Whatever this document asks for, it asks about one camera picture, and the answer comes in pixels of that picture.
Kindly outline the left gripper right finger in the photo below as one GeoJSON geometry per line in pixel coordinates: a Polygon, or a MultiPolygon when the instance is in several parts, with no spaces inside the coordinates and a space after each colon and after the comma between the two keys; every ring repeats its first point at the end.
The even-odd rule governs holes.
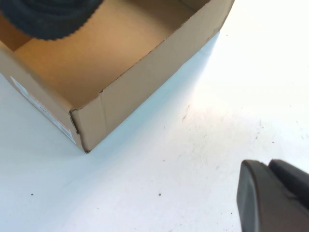
{"type": "Polygon", "coordinates": [[[309,174],[280,159],[271,160],[268,167],[281,183],[297,197],[298,201],[308,209],[309,174]]]}

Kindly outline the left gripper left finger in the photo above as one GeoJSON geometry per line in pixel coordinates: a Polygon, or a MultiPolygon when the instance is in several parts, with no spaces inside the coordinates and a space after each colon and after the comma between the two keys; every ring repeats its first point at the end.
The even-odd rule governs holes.
{"type": "Polygon", "coordinates": [[[243,232],[309,230],[309,209],[259,161],[241,163],[237,206],[243,232]]]}

